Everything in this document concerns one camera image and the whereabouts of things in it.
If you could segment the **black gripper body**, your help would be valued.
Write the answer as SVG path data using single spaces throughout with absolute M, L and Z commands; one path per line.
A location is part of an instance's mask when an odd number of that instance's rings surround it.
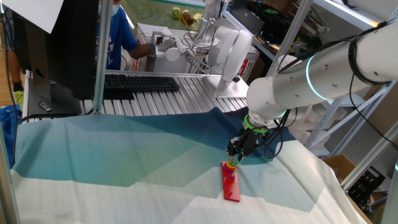
M 229 139 L 226 149 L 230 157 L 247 157 L 259 146 L 259 139 L 263 133 L 256 132 L 254 129 L 240 127 L 239 135 Z

